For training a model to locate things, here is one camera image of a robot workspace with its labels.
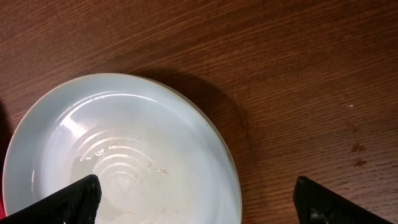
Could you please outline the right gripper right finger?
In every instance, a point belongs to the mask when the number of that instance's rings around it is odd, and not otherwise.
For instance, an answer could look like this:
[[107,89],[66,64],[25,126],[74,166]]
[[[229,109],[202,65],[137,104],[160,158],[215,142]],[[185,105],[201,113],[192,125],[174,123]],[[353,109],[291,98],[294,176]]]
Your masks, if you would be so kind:
[[297,178],[293,201],[300,224],[391,224],[306,176]]

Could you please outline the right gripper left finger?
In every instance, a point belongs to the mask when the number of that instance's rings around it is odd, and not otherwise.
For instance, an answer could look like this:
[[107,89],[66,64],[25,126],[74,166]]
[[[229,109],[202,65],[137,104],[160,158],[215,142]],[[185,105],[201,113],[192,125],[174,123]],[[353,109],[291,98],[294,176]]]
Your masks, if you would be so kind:
[[102,196],[99,178],[90,174],[1,220],[1,224],[94,224]]

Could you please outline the light blue plate top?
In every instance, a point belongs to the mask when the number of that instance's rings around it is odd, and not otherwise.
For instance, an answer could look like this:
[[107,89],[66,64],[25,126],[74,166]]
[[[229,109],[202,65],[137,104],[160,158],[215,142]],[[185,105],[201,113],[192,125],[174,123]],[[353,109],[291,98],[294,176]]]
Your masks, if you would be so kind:
[[5,212],[90,174],[102,189],[96,223],[242,220],[238,175],[218,130],[183,95],[147,78],[87,75],[41,97],[7,150]]

